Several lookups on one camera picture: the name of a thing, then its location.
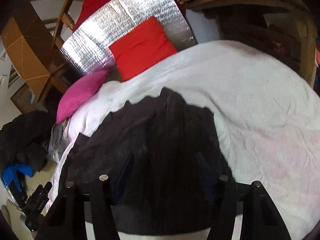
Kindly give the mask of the dark navy quilted jacket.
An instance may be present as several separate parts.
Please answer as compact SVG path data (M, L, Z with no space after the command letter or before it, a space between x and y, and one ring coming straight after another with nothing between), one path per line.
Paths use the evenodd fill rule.
M133 169L112 207L116 228L132 235L177 235L207 229L213 192L198 157L214 178L231 175L217 138L214 115L163 88L158 97L125 103L90 136L79 135L59 179L89 183L111 175L133 155Z

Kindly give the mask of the blue jacket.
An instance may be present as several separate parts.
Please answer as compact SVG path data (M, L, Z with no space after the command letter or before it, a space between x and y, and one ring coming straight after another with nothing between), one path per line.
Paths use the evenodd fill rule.
M2 183L5 188L13 181L18 192L22 192L22 187L17 175L17 172L22 173L25 176L32 177L34 175L34 170L25 164L12 164L9 165L2 173Z

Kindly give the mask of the black coat pile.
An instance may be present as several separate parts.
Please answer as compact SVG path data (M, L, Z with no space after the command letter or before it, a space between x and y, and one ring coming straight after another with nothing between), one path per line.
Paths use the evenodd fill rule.
M47 163L48 144L55 118L43 111L21 114L1 129L1 172L25 164L40 171Z

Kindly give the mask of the grey garment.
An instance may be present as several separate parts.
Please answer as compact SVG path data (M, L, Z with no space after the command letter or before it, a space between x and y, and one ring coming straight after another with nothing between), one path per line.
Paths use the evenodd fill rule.
M48 154L52 161L59 163L61 157L67 148L69 141L64 136L64 131L67 127L65 122L55 124L52 127L50 141L48 146Z

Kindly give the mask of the white bed blanket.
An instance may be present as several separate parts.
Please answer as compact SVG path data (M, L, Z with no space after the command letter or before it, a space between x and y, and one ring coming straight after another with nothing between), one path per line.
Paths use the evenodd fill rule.
M234 178L258 180L292 239L319 221L319 96L274 57L235 41L180 51L126 82L108 81L71 117L66 136L98 128L105 116L163 87L214 113L220 148Z

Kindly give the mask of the pink pillow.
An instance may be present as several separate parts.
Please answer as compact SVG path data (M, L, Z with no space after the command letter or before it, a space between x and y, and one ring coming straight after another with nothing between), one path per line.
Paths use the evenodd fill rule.
M56 123L59 124L69 118L89 100L106 81L107 75L107 70L99 70L83 76L72 84L59 102Z

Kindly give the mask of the brown wooden pillar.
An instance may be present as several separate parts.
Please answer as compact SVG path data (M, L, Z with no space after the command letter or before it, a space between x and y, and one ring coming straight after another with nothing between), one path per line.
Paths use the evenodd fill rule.
M43 100L52 87L62 94L66 92L68 86L61 76L68 63L28 0L14 10L2 41L15 69L37 100Z

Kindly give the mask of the silver foil insulation board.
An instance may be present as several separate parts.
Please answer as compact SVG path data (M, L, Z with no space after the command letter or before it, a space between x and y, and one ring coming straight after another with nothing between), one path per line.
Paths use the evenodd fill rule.
M61 52L81 75L112 67L110 45L151 16L178 51L197 44L174 0L111 0L73 32Z

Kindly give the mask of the red pillow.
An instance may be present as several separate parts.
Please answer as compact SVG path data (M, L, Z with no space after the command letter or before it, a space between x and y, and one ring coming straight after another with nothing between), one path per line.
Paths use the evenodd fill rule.
M128 81L177 53L155 16L109 46L122 81Z

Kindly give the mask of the wooden side table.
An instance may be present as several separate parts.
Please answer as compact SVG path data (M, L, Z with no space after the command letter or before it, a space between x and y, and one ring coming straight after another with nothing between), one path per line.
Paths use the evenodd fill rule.
M302 0L193 0L186 6L217 19L223 39L272 55L314 85L317 27Z

